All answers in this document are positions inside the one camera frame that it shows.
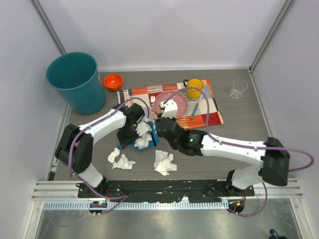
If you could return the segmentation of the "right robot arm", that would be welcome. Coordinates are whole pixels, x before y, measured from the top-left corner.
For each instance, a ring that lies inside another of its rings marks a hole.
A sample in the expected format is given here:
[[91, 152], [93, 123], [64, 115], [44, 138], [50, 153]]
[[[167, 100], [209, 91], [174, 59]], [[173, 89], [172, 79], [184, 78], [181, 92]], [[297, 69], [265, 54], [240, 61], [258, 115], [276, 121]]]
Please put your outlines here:
[[263, 141], [242, 141], [219, 137], [201, 130], [184, 129], [170, 118], [157, 121], [158, 135], [172, 149], [188, 156], [218, 156], [248, 163], [243, 169], [227, 175], [225, 191], [238, 196], [248, 187], [266, 182], [284, 187], [288, 184], [290, 154], [276, 138]]

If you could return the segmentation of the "blue dustpan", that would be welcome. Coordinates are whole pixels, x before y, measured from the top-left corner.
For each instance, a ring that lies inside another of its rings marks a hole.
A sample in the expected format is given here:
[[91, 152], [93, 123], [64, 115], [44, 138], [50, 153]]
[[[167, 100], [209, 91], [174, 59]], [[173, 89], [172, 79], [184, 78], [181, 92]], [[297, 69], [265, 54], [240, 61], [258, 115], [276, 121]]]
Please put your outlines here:
[[[152, 123], [153, 123], [153, 122], [147, 122], [147, 123], [150, 125], [150, 127], [152, 127]], [[149, 142], [149, 146], [148, 146], [147, 148], [156, 147], [156, 146], [159, 144], [159, 142], [160, 142], [160, 137], [159, 137], [159, 136], [154, 137], [152, 131], [150, 132], [150, 134], [151, 134], [151, 136], [152, 136], [152, 141]], [[134, 144], [135, 144], [135, 141], [133, 141], [133, 142], [130, 143], [129, 145], [131, 145], [131, 146], [134, 147]]]

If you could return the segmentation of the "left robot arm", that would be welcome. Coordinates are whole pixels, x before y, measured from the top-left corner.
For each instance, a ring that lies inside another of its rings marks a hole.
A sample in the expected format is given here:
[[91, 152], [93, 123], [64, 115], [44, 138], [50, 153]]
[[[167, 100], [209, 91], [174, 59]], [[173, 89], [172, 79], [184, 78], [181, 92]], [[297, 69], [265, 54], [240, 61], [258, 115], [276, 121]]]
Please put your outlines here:
[[140, 136], [136, 129], [145, 112], [137, 103], [130, 107], [116, 105], [104, 116], [84, 124], [69, 124], [63, 131], [55, 151], [55, 158], [77, 174], [96, 199], [107, 195], [107, 180], [92, 164], [93, 146], [109, 133], [117, 130], [121, 148], [125, 148]]

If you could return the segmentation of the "blue hand brush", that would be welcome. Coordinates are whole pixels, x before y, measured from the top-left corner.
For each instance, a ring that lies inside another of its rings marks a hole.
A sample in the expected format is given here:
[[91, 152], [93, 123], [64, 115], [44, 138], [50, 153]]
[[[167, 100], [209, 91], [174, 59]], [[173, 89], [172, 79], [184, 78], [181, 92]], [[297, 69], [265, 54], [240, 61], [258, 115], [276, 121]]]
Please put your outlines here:
[[154, 122], [152, 123], [152, 132], [154, 137], [158, 136], [157, 125]]

